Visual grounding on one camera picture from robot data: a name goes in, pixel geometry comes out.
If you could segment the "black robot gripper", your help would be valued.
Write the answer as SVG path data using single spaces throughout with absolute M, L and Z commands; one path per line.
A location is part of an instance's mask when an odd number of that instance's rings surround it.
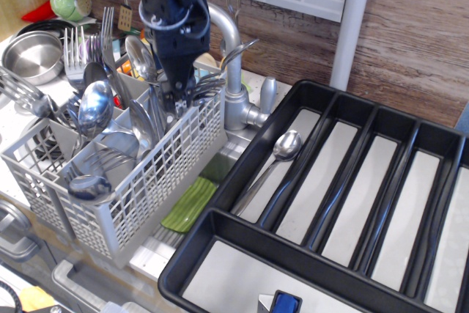
M 210 49 L 207 0 L 141 0 L 139 14 L 152 33 L 156 55 L 171 87 L 160 88 L 164 109 L 176 116 L 175 101 L 192 106 L 196 88 L 193 62 Z

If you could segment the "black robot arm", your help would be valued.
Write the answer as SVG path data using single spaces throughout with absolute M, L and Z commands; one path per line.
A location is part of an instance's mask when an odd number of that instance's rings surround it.
M 141 0 L 139 15 L 168 81 L 164 104 L 181 117 L 196 86 L 193 62 L 210 49 L 207 0 Z

